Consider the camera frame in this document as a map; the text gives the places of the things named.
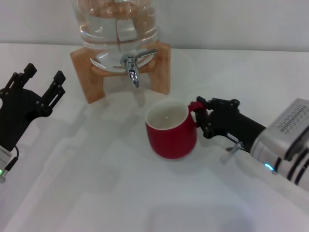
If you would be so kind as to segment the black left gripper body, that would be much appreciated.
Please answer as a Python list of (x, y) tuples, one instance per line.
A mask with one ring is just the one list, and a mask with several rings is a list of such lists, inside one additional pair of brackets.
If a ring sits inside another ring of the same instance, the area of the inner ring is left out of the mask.
[(31, 90), (2, 90), (0, 99), (0, 145), (8, 151), (13, 150), (33, 120), (52, 113), (52, 106)]

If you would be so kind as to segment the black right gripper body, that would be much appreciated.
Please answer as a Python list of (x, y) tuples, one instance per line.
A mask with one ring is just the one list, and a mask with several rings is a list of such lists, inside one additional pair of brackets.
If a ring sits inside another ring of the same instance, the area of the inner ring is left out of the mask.
[(242, 115), (239, 110), (214, 110), (209, 116), (211, 124), (210, 138), (214, 136), (227, 137), (228, 134), (242, 142), (246, 152), (250, 152), (258, 135), (265, 130), (265, 126)]

